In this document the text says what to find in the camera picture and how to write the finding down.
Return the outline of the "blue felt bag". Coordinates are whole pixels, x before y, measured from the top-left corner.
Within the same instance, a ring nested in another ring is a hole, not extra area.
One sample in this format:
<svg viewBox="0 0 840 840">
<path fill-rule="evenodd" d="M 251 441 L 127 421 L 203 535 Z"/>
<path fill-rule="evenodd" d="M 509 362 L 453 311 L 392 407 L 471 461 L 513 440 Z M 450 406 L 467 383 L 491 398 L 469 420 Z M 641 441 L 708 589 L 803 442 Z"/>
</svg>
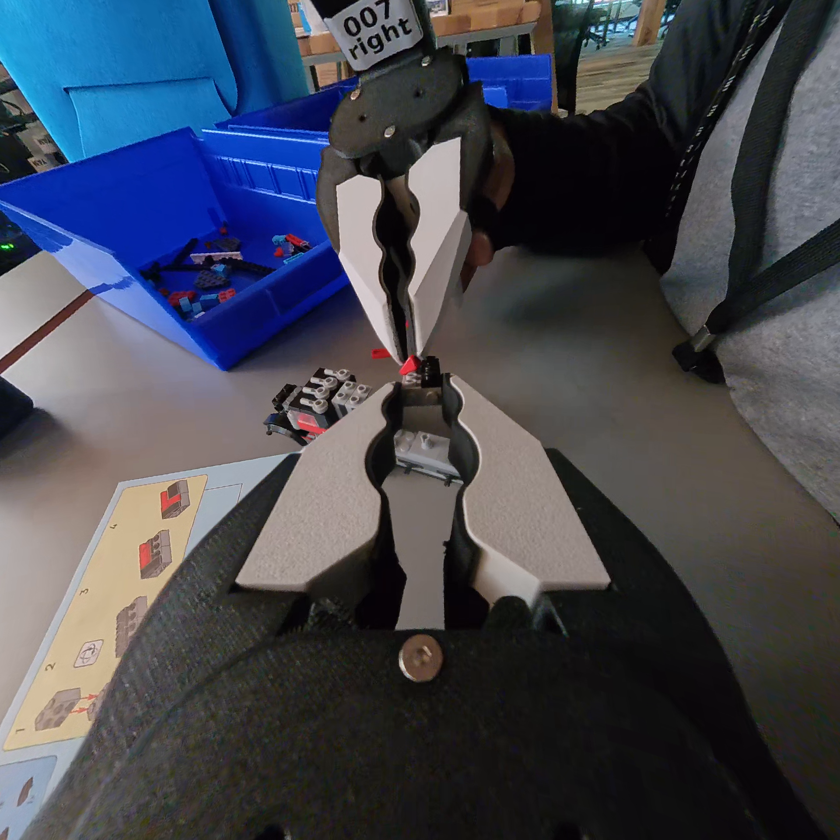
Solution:
<svg viewBox="0 0 840 840">
<path fill-rule="evenodd" d="M 1 29 L 69 161 L 308 93 L 287 2 L 2 1 Z"/>
</svg>

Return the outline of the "person's grey sweatshirt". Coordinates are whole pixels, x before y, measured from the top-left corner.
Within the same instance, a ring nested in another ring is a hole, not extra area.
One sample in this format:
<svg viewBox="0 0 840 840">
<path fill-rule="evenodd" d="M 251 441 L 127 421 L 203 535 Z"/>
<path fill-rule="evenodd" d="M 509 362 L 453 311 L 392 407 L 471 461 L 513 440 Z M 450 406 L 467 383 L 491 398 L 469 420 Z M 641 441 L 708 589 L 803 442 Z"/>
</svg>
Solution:
<svg viewBox="0 0 840 840">
<path fill-rule="evenodd" d="M 781 32 L 738 82 L 700 154 L 661 280 L 681 326 L 694 333 L 727 291 L 734 236 L 731 184 L 753 100 Z M 763 266 L 825 226 L 839 210 L 839 32 L 833 2 L 792 93 L 770 184 Z M 769 301 L 714 346 L 731 399 L 794 478 L 838 518 L 838 266 Z"/>
</svg>

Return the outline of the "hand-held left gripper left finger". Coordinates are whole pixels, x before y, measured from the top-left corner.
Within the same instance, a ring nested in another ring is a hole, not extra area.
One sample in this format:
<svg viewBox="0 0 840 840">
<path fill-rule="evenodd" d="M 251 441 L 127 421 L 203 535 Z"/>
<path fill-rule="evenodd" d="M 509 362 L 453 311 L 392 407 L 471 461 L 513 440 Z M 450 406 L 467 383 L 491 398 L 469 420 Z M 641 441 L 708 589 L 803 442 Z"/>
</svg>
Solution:
<svg viewBox="0 0 840 840">
<path fill-rule="evenodd" d="M 236 584 L 398 614 L 403 569 L 383 482 L 396 467 L 401 385 L 384 385 L 301 453 Z"/>
</svg>

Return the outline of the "person's right forearm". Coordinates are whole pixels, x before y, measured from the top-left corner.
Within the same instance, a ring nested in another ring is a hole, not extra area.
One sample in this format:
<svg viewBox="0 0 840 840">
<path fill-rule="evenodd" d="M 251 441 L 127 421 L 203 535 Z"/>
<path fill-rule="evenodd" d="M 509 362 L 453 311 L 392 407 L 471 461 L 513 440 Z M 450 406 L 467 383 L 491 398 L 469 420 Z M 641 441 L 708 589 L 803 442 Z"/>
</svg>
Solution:
<svg viewBox="0 0 840 840">
<path fill-rule="evenodd" d="M 677 164 L 656 105 L 645 82 L 589 114 L 506 112 L 514 177 L 500 212 L 502 241 L 582 256 L 654 233 Z"/>
</svg>

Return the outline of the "black chair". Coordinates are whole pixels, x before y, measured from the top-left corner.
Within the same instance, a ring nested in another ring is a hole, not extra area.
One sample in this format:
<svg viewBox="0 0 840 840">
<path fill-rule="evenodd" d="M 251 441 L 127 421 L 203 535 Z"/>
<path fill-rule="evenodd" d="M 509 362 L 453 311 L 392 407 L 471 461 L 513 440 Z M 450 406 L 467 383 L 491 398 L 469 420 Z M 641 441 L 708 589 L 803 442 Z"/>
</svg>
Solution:
<svg viewBox="0 0 840 840">
<path fill-rule="evenodd" d="M 554 92 L 560 110 L 576 110 L 576 80 L 581 48 L 592 22 L 593 1 L 552 5 Z"/>
</svg>

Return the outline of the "brick building instruction booklet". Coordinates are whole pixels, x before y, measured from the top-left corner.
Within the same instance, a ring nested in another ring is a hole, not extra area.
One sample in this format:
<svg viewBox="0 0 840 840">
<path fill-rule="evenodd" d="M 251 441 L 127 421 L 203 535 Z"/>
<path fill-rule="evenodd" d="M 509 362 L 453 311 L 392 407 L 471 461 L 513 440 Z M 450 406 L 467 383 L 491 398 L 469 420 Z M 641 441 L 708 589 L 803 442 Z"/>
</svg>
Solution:
<svg viewBox="0 0 840 840">
<path fill-rule="evenodd" d="M 2 723 L 2 838 L 25 833 L 67 771 L 130 640 L 186 555 L 284 458 L 118 484 Z"/>
</svg>

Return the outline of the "grey curved toy brick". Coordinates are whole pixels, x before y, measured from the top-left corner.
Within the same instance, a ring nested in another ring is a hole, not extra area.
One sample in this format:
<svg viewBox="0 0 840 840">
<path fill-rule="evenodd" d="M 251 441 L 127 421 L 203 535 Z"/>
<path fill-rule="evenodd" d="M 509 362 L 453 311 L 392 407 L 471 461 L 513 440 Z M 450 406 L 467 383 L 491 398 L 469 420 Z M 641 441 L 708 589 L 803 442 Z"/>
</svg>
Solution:
<svg viewBox="0 0 840 840">
<path fill-rule="evenodd" d="M 441 480 L 449 487 L 462 479 L 449 460 L 448 437 L 400 429 L 394 435 L 396 464 L 409 475 L 417 473 Z"/>
</svg>

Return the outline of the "person's right hand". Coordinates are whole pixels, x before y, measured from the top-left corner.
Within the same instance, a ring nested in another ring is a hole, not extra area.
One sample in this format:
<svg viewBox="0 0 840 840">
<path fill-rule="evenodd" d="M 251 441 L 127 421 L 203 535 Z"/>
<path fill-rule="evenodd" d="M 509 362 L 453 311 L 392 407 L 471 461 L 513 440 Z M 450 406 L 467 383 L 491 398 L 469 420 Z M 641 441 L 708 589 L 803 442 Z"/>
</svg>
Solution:
<svg viewBox="0 0 840 840">
<path fill-rule="evenodd" d="M 462 291 L 496 252 L 521 239 L 518 228 L 522 223 L 513 218 L 524 205 L 529 171 L 522 155 L 520 112 L 494 107 L 490 116 L 490 163 L 470 211 L 471 238 L 460 271 Z"/>
</svg>

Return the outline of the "black grey red brick model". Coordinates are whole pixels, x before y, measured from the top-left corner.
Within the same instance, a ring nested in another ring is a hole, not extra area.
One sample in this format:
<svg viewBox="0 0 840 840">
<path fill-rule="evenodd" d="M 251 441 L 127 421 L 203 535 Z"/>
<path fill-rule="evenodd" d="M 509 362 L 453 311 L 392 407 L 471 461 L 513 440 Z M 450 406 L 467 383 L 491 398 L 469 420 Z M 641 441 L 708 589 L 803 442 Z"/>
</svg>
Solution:
<svg viewBox="0 0 840 840">
<path fill-rule="evenodd" d="M 363 404 L 371 393 L 372 389 L 358 382 L 350 371 L 320 367 L 304 385 L 287 383 L 272 398 L 274 410 L 264 421 L 266 434 L 307 446 Z"/>
</svg>

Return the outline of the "pile of large toy bricks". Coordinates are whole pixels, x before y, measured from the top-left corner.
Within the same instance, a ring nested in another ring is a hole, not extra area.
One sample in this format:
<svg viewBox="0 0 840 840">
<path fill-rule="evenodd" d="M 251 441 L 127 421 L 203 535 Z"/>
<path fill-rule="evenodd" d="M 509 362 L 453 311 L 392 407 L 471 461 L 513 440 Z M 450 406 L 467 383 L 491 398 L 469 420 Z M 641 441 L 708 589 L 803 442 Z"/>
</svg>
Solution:
<svg viewBox="0 0 840 840">
<path fill-rule="evenodd" d="M 231 301 L 242 290 L 295 265 L 313 244 L 295 234 L 276 234 L 268 250 L 236 236 L 223 221 L 212 237 L 193 237 L 171 255 L 153 259 L 140 277 L 183 321 L 190 322 Z"/>
</svg>

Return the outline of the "large blue plastic bin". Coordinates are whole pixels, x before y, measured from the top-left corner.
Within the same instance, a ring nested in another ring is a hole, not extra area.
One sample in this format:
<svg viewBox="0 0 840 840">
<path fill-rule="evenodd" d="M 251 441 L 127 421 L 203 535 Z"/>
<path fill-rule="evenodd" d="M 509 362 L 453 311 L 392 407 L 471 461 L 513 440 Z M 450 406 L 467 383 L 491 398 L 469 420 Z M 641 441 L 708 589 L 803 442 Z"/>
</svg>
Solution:
<svg viewBox="0 0 840 840">
<path fill-rule="evenodd" d="M 315 200 L 230 183 L 202 136 L 179 129 L 2 186 L 2 209 L 95 296 L 226 371 L 350 282 Z M 223 221 L 264 244 L 294 234 L 313 250 L 193 321 L 140 277 L 153 259 Z"/>
</svg>

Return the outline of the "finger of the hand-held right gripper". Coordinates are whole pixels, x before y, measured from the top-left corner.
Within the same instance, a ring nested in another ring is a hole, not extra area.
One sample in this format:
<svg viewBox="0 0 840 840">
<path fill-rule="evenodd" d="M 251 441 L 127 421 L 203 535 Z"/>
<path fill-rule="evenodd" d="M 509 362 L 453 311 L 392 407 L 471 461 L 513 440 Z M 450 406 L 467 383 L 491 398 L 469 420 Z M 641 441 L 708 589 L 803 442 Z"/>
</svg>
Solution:
<svg viewBox="0 0 840 840">
<path fill-rule="evenodd" d="M 396 249 L 403 310 L 396 325 L 405 330 L 400 361 L 424 354 L 466 257 L 471 227 L 460 201 L 462 143 L 455 137 L 434 144 L 405 176 L 415 226 Z"/>
<path fill-rule="evenodd" d="M 373 330 L 397 363 L 406 362 L 406 327 L 397 291 L 403 272 L 376 232 L 381 180 L 355 175 L 338 184 L 339 260 Z"/>
</svg>

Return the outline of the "black case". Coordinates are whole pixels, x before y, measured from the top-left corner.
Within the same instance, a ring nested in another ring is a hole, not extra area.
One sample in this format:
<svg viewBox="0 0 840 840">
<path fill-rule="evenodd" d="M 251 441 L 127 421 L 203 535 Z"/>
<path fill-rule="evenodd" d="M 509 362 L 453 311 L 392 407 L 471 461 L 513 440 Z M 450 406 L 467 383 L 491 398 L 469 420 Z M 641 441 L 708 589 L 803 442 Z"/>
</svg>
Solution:
<svg viewBox="0 0 840 840">
<path fill-rule="evenodd" d="M 0 436 L 1 440 L 4 440 L 31 417 L 35 410 L 35 405 L 31 397 L 20 391 L 15 385 L 3 377 L 0 380 L 0 386 Z"/>
</svg>

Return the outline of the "grey and black brick assembly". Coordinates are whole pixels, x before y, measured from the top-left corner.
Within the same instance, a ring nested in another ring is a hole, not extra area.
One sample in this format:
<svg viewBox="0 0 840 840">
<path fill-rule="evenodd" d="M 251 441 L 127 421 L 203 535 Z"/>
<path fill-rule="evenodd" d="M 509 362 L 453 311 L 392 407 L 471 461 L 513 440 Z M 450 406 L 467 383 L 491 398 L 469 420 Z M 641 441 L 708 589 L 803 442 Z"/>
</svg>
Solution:
<svg viewBox="0 0 840 840">
<path fill-rule="evenodd" d="M 421 369 L 417 373 L 402 376 L 402 404 L 404 406 L 439 405 L 442 401 L 444 383 L 439 359 L 433 355 L 420 358 L 423 360 Z"/>
</svg>

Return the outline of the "grey desk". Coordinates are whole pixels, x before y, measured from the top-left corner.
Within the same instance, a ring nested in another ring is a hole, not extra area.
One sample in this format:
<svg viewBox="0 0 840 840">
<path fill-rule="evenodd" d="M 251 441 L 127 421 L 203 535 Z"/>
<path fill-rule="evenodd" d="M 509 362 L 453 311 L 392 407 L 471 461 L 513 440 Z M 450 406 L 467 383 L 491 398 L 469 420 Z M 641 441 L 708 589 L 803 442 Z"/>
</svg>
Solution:
<svg viewBox="0 0 840 840">
<path fill-rule="evenodd" d="M 516 250 L 448 311 L 432 353 L 557 448 L 677 570 L 802 800 L 838 837 L 838 526 L 728 395 L 683 377 L 648 262 Z M 118 483 L 279 454 L 271 397 L 320 365 L 393 367 L 351 289 L 231 372 L 107 302 L 81 305 L 6 377 L 38 411 L 2 445 L 2 713 Z"/>
</svg>

